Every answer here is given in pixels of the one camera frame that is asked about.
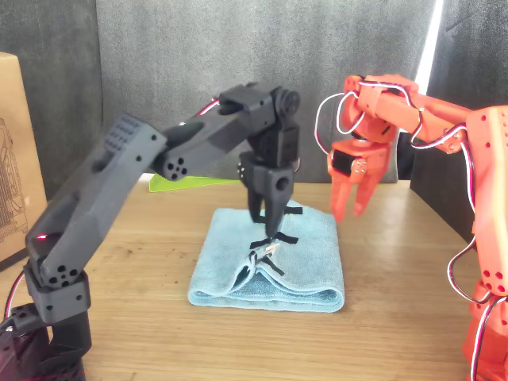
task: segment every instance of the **green object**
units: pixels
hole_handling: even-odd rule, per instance
[[[150,180],[149,190],[150,192],[176,191],[177,189],[204,187],[206,185],[238,183],[238,181],[240,180],[214,179],[210,177],[193,176],[187,176],[180,181],[169,181],[164,177],[155,174]]]

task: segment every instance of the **red and white wire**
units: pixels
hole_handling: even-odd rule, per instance
[[[506,297],[499,298],[499,299],[493,301],[491,304],[489,304],[485,308],[485,310],[483,311],[482,317],[479,320],[478,329],[476,330],[475,346],[473,347],[473,355],[471,358],[471,373],[470,373],[471,381],[477,381],[476,374],[478,372],[479,354],[480,354],[480,350],[482,348],[483,335],[485,334],[485,329],[487,327],[488,319],[489,319],[494,307],[498,303],[505,302],[505,301],[506,301]]]
[[[358,117],[358,120],[355,122],[355,124],[352,126],[352,128],[350,128],[348,131],[342,131],[341,129],[341,110],[342,110],[342,104],[344,103],[344,101],[351,95],[354,95],[356,99],[359,98],[358,94],[356,93],[356,91],[349,91],[342,99],[341,101],[339,102],[339,106],[337,107],[337,123],[336,123],[336,126],[337,126],[337,130],[339,131],[339,133],[343,134],[343,135],[347,135],[349,133],[352,133],[356,127],[358,127],[358,125],[362,122],[362,120],[364,119],[364,116],[365,116],[365,112],[363,112],[359,117]]]
[[[10,288],[9,296],[7,297],[6,310],[4,311],[4,319],[7,319],[10,316],[10,311],[13,308],[14,294],[16,294],[16,289],[19,286],[19,283],[21,283],[24,275],[25,273],[22,271],[14,281],[13,286]]]
[[[423,127],[423,124],[420,123],[420,125],[418,126],[418,128],[416,129],[416,131],[411,135],[411,146],[413,148],[416,148],[416,149],[427,149],[427,148],[432,148],[432,147],[436,147],[440,144],[443,144],[445,141],[447,141],[450,137],[452,137],[453,135],[455,135],[456,133],[458,133],[461,129],[465,130],[466,129],[466,126],[464,124],[459,124],[459,125],[456,125],[454,126],[452,129],[450,129],[447,133],[443,134],[442,136],[438,137],[436,140],[433,140],[429,143],[426,143],[426,144],[414,144],[413,143],[413,140],[414,138],[420,133],[421,131],[421,128]]]
[[[206,105],[206,107],[204,109],[202,109],[201,111],[199,111],[196,116],[197,117],[201,117],[203,114],[206,114],[208,111],[212,110],[216,105],[219,104],[219,100],[218,99],[215,99],[215,98],[212,98],[212,102],[209,103],[208,105]]]
[[[473,160],[471,159],[471,153],[469,152],[469,148],[464,142],[460,142],[460,147],[462,148],[462,152],[463,152],[464,158],[466,160],[466,176],[467,176],[467,181],[468,181],[468,198],[469,198],[469,203],[471,204],[471,208],[473,209],[473,213],[474,213],[475,212],[475,196],[473,195],[473,183],[474,183]]]
[[[323,147],[323,144],[321,143],[321,141],[319,140],[319,136],[318,136],[318,122],[319,122],[319,113],[321,112],[321,108],[323,107],[323,105],[325,103],[328,102],[328,100],[330,100],[331,98],[335,98],[335,97],[339,97],[341,95],[344,95],[344,93],[337,93],[337,94],[334,94],[334,95],[330,95],[328,98],[325,98],[325,100],[323,102],[321,102],[321,104],[319,105],[319,107],[317,108],[317,113],[316,113],[316,122],[314,123],[314,139],[316,139],[316,143],[317,145],[319,146],[319,148],[325,153],[325,155],[328,155],[329,152],[326,151],[326,148]]]
[[[411,102],[410,95],[407,94],[407,90],[403,85],[398,85],[397,83],[388,83],[388,82],[374,82],[374,81],[358,81],[358,84],[361,86],[369,86],[369,87],[385,87],[387,89],[396,89],[401,91],[406,97],[406,102],[408,106],[415,107],[415,105]]]
[[[468,246],[466,246],[461,252],[459,252],[457,255],[455,255],[452,260],[450,260],[450,262],[448,263],[448,268],[447,268],[447,271],[446,271],[446,274],[448,276],[448,281],[450,282],[450,284],[452,285],[453,287],[453,290],[457,291],[457,293],[462,296],[463,298],[467,299],[469,302],[474,302],[474,303],[478,303],[478,304],[484,304],[485,302],[487,302],[487,300],[492,296],[490,291],[487,292],[485,294],[485,296],[483,296],[483,298],[481,298],[480,300],[476,300],[474,298],[472,298],[471,296],[469,296],[468,294],[466,294],[460,287],[459,285],[457,284],[457,282],[455,281],[455,278],[453,277],[453,266],[455,264],[455,262],[461,257],[463,256],[466,252],[469,252],[469,250],[472,249],[472,247],[474,246],[476,242],[476,236],[473,237],[472,241],[468,244]]]
[[[321,104],[319,105],[319,107],[317,108],[317,113],[316,113],[316,121],[314,123],[314,139],[316,140],[316,143],[317,145],[319,146],[319,148],[326,154],[328,155],[329,152],[326,151],[326,148],[323,146],[323,144],[321,143],[321,141],[319,140],[319,136],[318,136],[318,122],[319,122],[319,113],[321,112],[321,108],[323,107],[323,105],[328,101],[330,100],[331,98],[335,98],[335,97],[340,97],[341,95],[344,95],[344,93],[337,93],[337,94],[334,94],[334,95],[330,95],[328,98],[325,98],[325,100],[323,102],[321,102]],[[340,121],[340,117],[341,117],[341,110],[342,110],[342,105],[344,104],[344,101],[346,100],[347,97],[351,96],[351,95],[354,95],[356,99],[358,99],[358,94],[355,92],[355,91],[349,91],[346,95],[344,95],[344,97],[341,99],[341,101],[339,102],[339,106],[337,108],[337,121],[336,121],[336,127],[337,127],[337,130],[339,131],[339,133],[342,133],[344,135],[347,135],[348,133],[352,133],[356,127],[358,127],[358,125],[362,122],[362,120],[364,119],[364,116],[365,116],[365,113],[362,113],[360,115],[360,117],[358,118],[358,120],[355,122],[355,124],[353,125],[353,127],[348,130],[348,131],[343,131],[342,128],[341,128],[341,121]]]

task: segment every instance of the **blue towel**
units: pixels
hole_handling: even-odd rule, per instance
[[[299,207],[291,201],[288,206]],[[344,280],[333,216],[302,206],[286,214],[280,232],[296,244],[275,239],[272,254],[263,224],[247,210],[219,209],[189,285],[196,306],[302,312],[335,312],[344,305]]]

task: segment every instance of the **gray curtain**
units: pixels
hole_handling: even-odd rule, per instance
[[[443,12],[429,95],[472,110],[508,104],[506,0],[448,0]],[[466,241],[474,214],[461,153],[417,152],[411,188]]]
[[[0,51],[20,59],[49,198],[120,112],[163,129],[252,80],[301,93],[297,180],[329,181],[313,138],[319,102],[347,75],[413,78],[433,3],[3,0]],[[322,112],[328,146],[342,138],[332,133],[336,106]],[[203,173],[234,177],[242,149]],[[395,179],[392,166],[385,180]]]
[[[0,31],[0,52],[19,58],[51,198],[101,136],[95,0],[1,0]]]
[[[314,142],[319,103],[346,76],[413,78],[431,1],[407,0],[97,0],[104,122],[120,112],[165,128],[195,114],[238,83],[268,81],[298,90],[302,167],[297,180],[329,181]],[[334,103],[324,107],[323,140]],[[238,152],[204,174],[235,177]],[[396,180],[394,160],[385,180]]]

